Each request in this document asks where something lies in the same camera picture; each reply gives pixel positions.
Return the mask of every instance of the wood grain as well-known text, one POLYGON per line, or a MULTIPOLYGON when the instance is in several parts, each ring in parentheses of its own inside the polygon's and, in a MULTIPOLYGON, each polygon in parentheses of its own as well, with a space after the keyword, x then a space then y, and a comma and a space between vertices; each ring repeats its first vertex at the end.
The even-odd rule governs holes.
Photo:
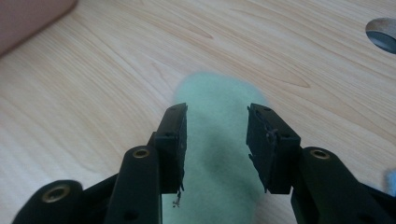
MULTIPOLYGON (((385 190, 396 168, 395 55, 364 33, 392 17, 380 1, 94 1, 0 59, 0 220, 40 187, 85 188, 145 144, 184 77, 255 84, 303 138, 385 190)), ((258 223, 295 223, 264 196, 258 223)))

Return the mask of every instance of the table surface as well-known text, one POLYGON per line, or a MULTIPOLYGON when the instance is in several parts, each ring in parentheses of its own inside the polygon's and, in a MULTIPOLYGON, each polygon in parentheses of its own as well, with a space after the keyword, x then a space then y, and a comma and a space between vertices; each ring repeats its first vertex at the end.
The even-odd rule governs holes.
MULTIPOLYGON (((253 83, 303 147, 385 190, 396 57, 364 28, 395 12, 390 0, 80 0, 0 59, 1 222, 51 181, 87 188, 115 174, 198 71, 253 83)), ((295 223, 289 199, 266 195, 258 223, 295 223)))

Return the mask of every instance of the green sponge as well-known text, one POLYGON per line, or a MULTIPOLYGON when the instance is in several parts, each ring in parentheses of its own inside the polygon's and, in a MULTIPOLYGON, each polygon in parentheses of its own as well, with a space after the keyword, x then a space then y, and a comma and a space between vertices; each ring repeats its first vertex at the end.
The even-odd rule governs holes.
POLYGON ((236 78, 197 73, 179 86, 178 103, 189 107, 185 191, 180 207, 163 195, 163 223, 251 223, 264 190, 248 158, 247 106, 267 105, 262 94, 236 78))

